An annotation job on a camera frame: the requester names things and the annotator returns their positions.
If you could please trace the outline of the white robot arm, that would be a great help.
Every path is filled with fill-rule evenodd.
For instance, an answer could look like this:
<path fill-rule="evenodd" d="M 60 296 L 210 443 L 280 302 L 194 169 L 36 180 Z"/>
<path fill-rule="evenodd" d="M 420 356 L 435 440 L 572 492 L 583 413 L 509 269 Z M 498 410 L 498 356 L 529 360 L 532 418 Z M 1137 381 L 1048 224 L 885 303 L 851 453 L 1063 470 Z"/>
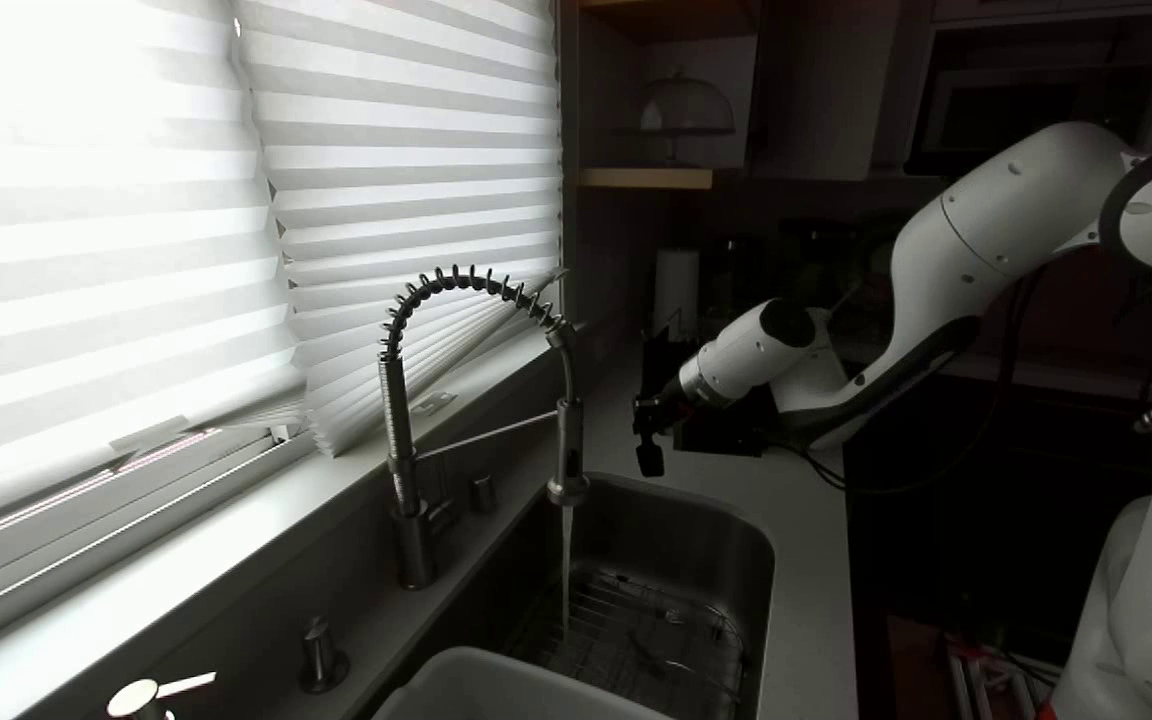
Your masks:
<path fill-rule="evenodd" d="M 773 440 L 842 443 L 885 404 L 959 356 L 987 303 L 1073 247 L 1113 247 L 1152 272 L 1152 153 L 1086 120 L 1048 125 L 928 199 L 890 242 L 890 333 L 848 377 L 826 314 L 769 296 L 726 319 L 654 393 L 630 404 L 634 459 L 663 474 L 661 435 L 701 410 L 773 393 Z"/>

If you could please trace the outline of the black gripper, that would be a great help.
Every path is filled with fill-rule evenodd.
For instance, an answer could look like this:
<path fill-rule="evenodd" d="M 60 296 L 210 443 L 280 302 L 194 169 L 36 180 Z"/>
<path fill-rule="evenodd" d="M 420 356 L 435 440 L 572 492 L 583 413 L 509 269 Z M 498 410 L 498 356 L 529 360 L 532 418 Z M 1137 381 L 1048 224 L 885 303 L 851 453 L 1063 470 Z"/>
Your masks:
<path fill-rule="evenodd" d="M 646 435 L 634 443 L 641 477 L 663 477 L 663 449 L 650 435 L 677 427 L 690 413 L 694 401 L 677 381 L 630 401 L 630 433 Z"/>

